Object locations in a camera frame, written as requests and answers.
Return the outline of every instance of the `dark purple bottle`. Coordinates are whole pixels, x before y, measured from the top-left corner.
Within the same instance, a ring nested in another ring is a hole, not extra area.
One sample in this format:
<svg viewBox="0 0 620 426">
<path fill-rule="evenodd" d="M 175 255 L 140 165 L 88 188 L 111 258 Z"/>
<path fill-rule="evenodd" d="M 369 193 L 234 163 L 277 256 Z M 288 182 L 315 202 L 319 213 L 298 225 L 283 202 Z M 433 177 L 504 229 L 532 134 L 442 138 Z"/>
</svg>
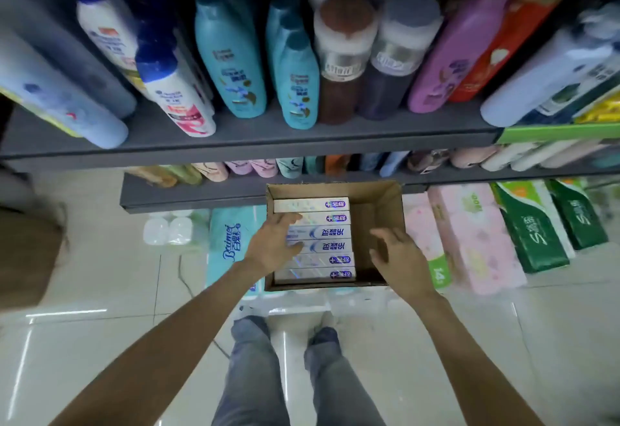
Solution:
<svg viewBox="0 0 620 426">
<path fill-rule="evenodd" d="M 363 75 L 357 114 L 383 120 L 399 107 L 443 18 L 436 0 L 388 0 Z"/>
</svg>

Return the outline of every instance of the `person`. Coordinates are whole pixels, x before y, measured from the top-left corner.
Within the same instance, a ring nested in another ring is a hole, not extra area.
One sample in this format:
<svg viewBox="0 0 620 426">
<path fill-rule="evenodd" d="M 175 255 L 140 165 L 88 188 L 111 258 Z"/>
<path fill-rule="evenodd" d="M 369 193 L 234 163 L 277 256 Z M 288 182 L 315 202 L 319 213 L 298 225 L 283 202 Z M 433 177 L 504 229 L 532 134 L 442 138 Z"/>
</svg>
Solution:
<svg viewBox="0 0 620 426">
<path fill-rule="evenodd" d="M 117 357 L 52 426 L 153 426 L 248 288 L 299 253 L 302 244 L 287 246 L 286 233 L 300 217 L 296 213 L 269 216 L 252 237 L 242 261 Z M 542 425 L 448 301 L 435 291 L 427 261 L 413 240 L 396 228 L 377 228 L 371 233 L 383 240 L 388 258 L 384 260 L 376 250 L 370 250 L 370 257 L 428 330 L 466 423 Z M 235 344 L 213 426 L 289 425 L 280 365 L 265 320 L 250 314 L 234 322 L 232 334 Z M 310 339 L 305 365 L 314 388 L 318 426 L 384 425 L 342 355 L 333 328 L 322 328 Z"/>
</svg>

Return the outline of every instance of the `brown cap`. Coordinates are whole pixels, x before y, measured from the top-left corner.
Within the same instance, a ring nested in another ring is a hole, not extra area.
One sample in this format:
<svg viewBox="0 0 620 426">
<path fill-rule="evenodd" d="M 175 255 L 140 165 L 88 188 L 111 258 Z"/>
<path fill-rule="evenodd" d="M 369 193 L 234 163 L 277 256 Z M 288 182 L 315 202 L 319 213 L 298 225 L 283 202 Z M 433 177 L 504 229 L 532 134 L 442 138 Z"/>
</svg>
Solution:
<svg viewBox="0 0 620 426">
<path fill-rule="evenodd" d="M 368 28 L 375 10 L 366 0 L 325 0 L 319 15 L 325 26 L 348 37 Z"/>
</svg>

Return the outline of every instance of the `dark green package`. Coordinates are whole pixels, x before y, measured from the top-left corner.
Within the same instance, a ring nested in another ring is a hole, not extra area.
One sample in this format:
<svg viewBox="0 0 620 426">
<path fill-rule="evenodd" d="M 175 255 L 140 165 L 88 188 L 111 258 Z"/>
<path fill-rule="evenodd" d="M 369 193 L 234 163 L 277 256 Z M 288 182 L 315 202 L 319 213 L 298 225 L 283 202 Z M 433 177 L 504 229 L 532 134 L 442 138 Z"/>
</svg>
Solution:
<svg viewBox="0 0 620 426">
<path fill-rule="evenodd" d="M 569 258 L 534 184 L 506 181 L 491 187 L 523 271 L 537 273 L 568 265 Z"/>
<path fill-rule="evenodd" d="M 609 241 L 580 178 L 550 179 L 547 188 L 575 249 L 583 250 Z"/>
</svg>

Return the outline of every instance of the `gray pants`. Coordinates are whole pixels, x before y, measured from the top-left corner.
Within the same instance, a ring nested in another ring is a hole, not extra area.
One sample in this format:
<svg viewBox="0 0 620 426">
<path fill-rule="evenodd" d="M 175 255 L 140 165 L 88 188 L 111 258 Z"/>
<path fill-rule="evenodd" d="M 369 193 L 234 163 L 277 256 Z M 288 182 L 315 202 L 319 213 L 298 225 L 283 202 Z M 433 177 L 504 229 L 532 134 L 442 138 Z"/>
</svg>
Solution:
<svg viewBox="0 0 620 426">
<path fill-rule="evenodd" d="M 267 323 L 248 316 L 232 328 L 235 344 L 212 426 L 289 426 Z M 314 388 L 317 426 L 385 426 L 342 355 L 336 330 L 322 328 L 308 342 L 304 360 Z"/>
</svg>

